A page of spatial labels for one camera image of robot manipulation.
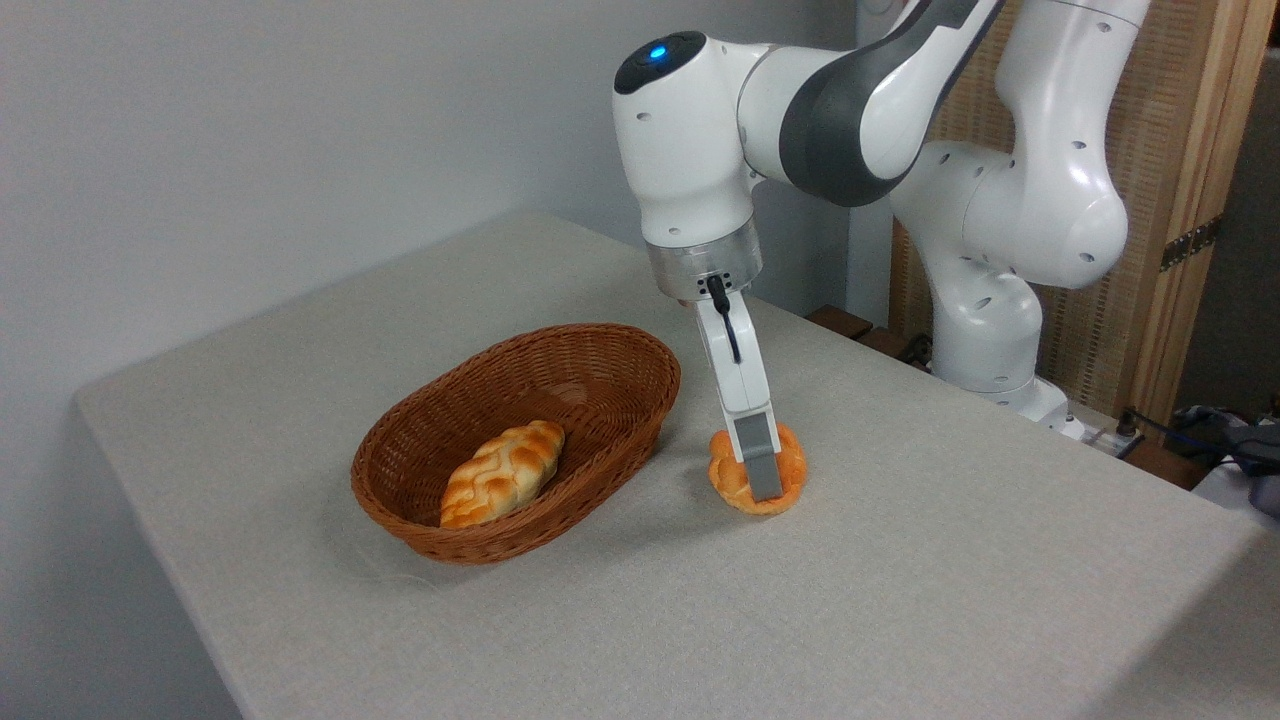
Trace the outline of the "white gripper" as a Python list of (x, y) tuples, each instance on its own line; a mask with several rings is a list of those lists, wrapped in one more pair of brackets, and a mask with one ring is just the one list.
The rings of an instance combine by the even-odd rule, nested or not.
[(756, 328), (740, 292), (727, 293), (727, 314), (718, 313), (710, 299), (692, 306), (719, 401), (731, 420), (735, 457), (745, 468), (751, 500), (759, 503), (785, 493), (777, 461), (782, 445)]

